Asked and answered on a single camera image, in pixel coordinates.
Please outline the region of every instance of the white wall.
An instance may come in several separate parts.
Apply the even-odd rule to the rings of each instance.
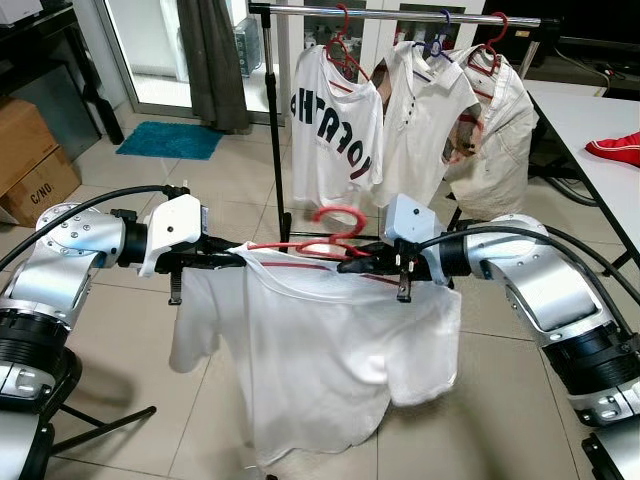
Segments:
[[[158,0],[108,0],[124,54],[134,73],[176,75]]]
[[[116,108],[127,100],[127,93],[96,6],[91,0],[73,0],[73,8],[78,17],[82,35],[87,42],[89,53],[91,53],[100,80],[102,80],[105,95],[111,106]]]

